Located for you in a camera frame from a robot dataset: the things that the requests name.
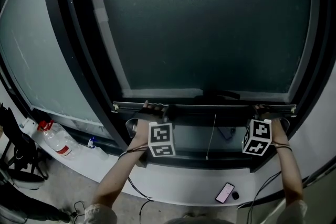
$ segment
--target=white sleeve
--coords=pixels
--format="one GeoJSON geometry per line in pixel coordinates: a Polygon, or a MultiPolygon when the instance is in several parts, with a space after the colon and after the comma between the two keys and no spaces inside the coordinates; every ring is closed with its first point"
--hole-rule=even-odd
{"type": "Polygon", "coordinates": [[[307,208],[306,203],[302,200],[293,202],[281,213],[277,224],[304,224],[307,208]]]}
{"type": "Polygon", "coordinates": [[[117,224],[117,215],[106,205],[91,205],[85,210],[83,224],[117,224]]]}

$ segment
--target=phone screen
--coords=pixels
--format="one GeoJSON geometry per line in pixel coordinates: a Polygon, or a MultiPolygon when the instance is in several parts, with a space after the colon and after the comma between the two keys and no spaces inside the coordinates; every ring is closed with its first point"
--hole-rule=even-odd
{"type": "Polygon", "coordinates": [[[229,197],[230,193],[233,191],[235,186],[226,183],[222,191],[218,194],[216,200],[221,202],[222,204],[226,201],[227,197],[229,197]]]}

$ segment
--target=black cable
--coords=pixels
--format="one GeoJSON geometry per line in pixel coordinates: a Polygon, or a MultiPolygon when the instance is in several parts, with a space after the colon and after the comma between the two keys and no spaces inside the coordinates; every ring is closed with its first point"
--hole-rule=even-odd
{"type": "MultiPolygon", "coordinates": [[[[122,156],[124,156],[124,155],[126,155],[126,154],[128,154],[128,153],[138,152],[138,151],[146,151],[147,148],[148,148],[148,146],[146,146],[146,147],[142,146],[142,147],[134,148],[134,149],[132,149],[132,150],[125,151],[125,152],[123,152],[123,153],[119,156],[118,160],[119,160],[122,156]]],[[[132,182],[132,180],[131,180],[130,177],[128,177],[127,180],[128,180],[128,182],[131,184],[131,186],[133,187],[133,189],[134,189],[137,193],[139,193],[142,197],[144,197],[145,199],[147,199],[147,201],[141,206],[141,209],[140,209],[140,212],[139,212],[139,223],[141,224],[141,211],[142,211],[142,208],[143,208],[147,203],[149,203],[150,201],[151,201],[151,202],[154,202],[154,201],[152,200],[152,197],[149,197],[149,196],[143,194],[141,191],[139,191],[139,190],[137,189],[137,187],[135,187],[135,185],[133,184],[133,182],[132,182]]]]}
{"type": "Polygon", "coordinates": [[[77,218],[78,217],[80,217],[80,216],[84,216],[85,215],[85,205],[84,205],[84,202],[82,202],[82,201],[77,201],[76,203],[74,203],[74,209],[75,209],[75,212],[73,212],[72,214],[76,214],[76,216],[75,216],[75,218],[73,219],[74,221],[74,223],[76,224],[76,220],[77,220],[77,218]],[[82,205],[83,205],[83,208],[84,208],[84,213],[83,214],[78,214],[78,210],[77,210],[77,208],[76,208],[76,204],[78,204],[78,203],[82,203],[82,205]]]}
{"type": "Polygon", "coordinates": [[[154,202],[153,200],[148,200],[146,201],[142,206],[141,206],[141,209],[140,209],[140,212],[139,212],[139,223],[141,224],[141,211],[142,211],[142,208],[147,204],[149,203],[150,201],[154,202]]]}
{"type": "Polygon", "coordinates": [[[282,148],[282,147],[288,148],[290,151],[293,152],[293,150],[289,146],[276,146],[275,148],[278,149],[278,148],[282,148]]]}
{"type": "Polygon", "coordinates": [[[271,143],[273,146],[276,146],[276,145],[279,145],[279,146],[289,146],[289,144],[280,144],[280,143],[277,143],[277,142],[272,142],[271,143]]]}
{"type": "Polygon", "coordinates": [[[254,202],[257,198],[257,196],[259,195],[259,193],[266,188],[274,179],[276,179],[279,175],[281,174],[281,171],[276,173],[275,175],[270,176],[265,182],[264,184],[260,187],[259,191],[257,192],[256,196],[253,199],[253,202],[251,204],[251,207],[247,213],[247,220],[246,220],[246,224],[251,224],[252,223],[252,212],[253,212],[253,206],[254,206],[254,202]]]}

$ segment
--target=floor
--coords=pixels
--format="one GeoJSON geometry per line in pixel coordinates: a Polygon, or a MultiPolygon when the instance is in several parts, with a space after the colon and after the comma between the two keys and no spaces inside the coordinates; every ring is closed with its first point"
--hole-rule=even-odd
{"type": "MultiPolygon", "coordinates": [[[[73,212],[73,204],[83,201],[86,206],[90,205],[93,193],[98,183],[74,172],[60,162],[52,159],[47,161],[45,170],[48,171],[49,179],[38,190],[20,189],[21,192],[31,198],[35,198],[54,205],[59,209],[73,212]]],[[[336,216],[334,204],[336,202],[336,169],[318,182],[304,189],[304,200],[308,205],[306,223],[330,224],[336,216]]],[[[121,194],[113,210],[118,216],[118,224],[139,224],[139,211],[145,199],[128,194],[121,194]]],[[[252,224],[260,224],[267,215],[276,207],[278,201],[254,207],[252,224]]],[[[219,218],[236,224],[245,224],[249,208],[237,210],[236,207],[188,207],[154,202],[147,204],[142,210],[143,224],[164,224],[173,218],[178,218],[192,212],[196,215],[207,214],[211,218],[219,218]]],[[[76,224],[82,223],[83,217],[79,217],[76,224]]],[[[0,223],[12,223],[0,217],[0,223]]],[[[36,220],[28,220],[27,224],[41,223],[36,220]]]]}
{"type": "MultiPolygon", "coordinates": [[[[45,184],[40,189],[20,189],[20,191],[31,198],[69,211],[74,211],[73,204],[80,200],[86,206],[90,205],[93,193],[98,185],[96,182],[78,174],[54,159],[47,161],[46,169],[48,170],[49,179],[45,181],[45,184]]],[[[139,211],[145,201],[145,199],[122,193],[113,205],[113,210],[118,216],[118,224],[139,224],[139,211]]],[[[143,208],[141,222],[143,224],[164,224],[166,221],[182,217],[188,212],[196,215],[207,214],[212,218],[225,219],[232,223],[236,223],[237,217],[236,207],[199,208],[153,202],[143,208]]],[[[76,224],[82,223],[82,221],[83,217],[78,217],[76,224]]],[[[28,220],[26,223],[42,222],[28,220]]]]}

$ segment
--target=small bottle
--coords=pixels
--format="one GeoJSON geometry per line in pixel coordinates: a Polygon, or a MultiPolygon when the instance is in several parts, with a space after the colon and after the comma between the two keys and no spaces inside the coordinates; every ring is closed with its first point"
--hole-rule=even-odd
{"type": "Polygon", "coordinates": [[[53,120],[49,123],[41,121],[37,130],[42,131],[44,140],[57,154],[65,159],[76,158],[81,151],[79,144],[67,131],[53,120]]]}
{"type": "Polygon", "coordinates": [[[102,150],[100,147],[95,146],[93,143],[97,141],[94,137],[91,138],[88,142],[88,147],[93,150],[93,152],[98,155],[102,160],[108,159],[109,155],[102,150]]]}

